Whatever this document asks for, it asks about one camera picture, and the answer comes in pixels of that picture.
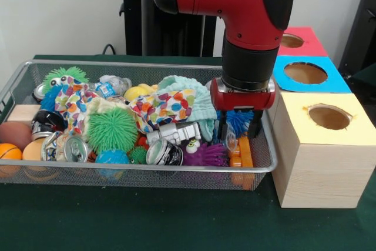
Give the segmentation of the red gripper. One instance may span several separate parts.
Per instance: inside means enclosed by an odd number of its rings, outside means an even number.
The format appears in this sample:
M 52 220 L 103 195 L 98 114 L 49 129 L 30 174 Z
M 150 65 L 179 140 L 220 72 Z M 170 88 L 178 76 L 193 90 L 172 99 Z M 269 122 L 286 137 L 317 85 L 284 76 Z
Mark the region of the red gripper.
M 253 118 L 249 124 L 249 138 L 255 138 L 261 129 L 261 117 L 265 109 L 272 107 L 276 97 L 276 86 L 272 79 L 261 92 L 241 92 L 228 88 L 220 78 L 210 82 L 211 102 L 219 112 L 217 137 L 224 142 L 227 135 L 227 112 L 235 109 L 252 109 Z

